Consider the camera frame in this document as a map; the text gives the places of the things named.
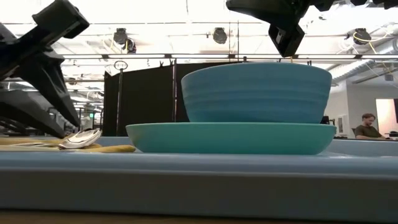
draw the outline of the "desk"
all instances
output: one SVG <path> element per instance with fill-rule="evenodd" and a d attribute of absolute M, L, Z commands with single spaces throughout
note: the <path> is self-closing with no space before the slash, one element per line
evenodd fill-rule
<path fill-rule="evenodd" d="M 0 211 L 0 224 L 326 224 L 322 222 L 164 217 L 103 213 Z"/>

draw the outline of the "ductwork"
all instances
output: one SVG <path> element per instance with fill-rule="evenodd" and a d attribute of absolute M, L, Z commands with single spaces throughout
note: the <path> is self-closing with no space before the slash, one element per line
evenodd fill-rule
<path fill-rule="evenodd" d="M 384 44 L 381 44 L 376 48 L 379 54 L 398 54 L 398 37 Z M 373 51 L 366 52 L 366 54 L 373 54 Z M 340 82 L 347 78 L 353 77 L 359 73 L 368 71 L 376 65 L 376 61 L 373 59 L 358 60 L 351 64 L 339 65 L 332 68 L 329 72 L 333 77 L 333 82 Z"/>

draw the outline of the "man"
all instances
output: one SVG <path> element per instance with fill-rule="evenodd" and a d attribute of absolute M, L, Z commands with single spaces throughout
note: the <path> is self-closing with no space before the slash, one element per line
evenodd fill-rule
<path fill-rule="evenodd" d="M 362 115 L 362 124 L 355 129 L 355 138 L 361 140 L 386 140 L 379 131 L 372 126 L 376 117 L 371 113 Z"/>

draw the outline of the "teal plate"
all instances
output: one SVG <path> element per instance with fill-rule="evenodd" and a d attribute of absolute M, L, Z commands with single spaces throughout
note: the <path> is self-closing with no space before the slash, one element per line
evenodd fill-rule
<path fill-rule="evenodd" d="M 142 152 L 315 155 L 336 127 L 293 123 L 157 123 L 126 126 Z"/>

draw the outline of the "green shirt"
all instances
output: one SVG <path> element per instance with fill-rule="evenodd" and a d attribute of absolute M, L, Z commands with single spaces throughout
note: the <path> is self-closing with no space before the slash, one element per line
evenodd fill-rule
<path fill-rule="evenodd" d="M 366 136 L 369 138 L 379 138 L 382 135 L 379 133 L 379 131 L 374 128 L 373 126 L 363 126 L 363 125 L 359 125 L 358 127 L 356 127 L 355 131 L 355 136 Z"/>

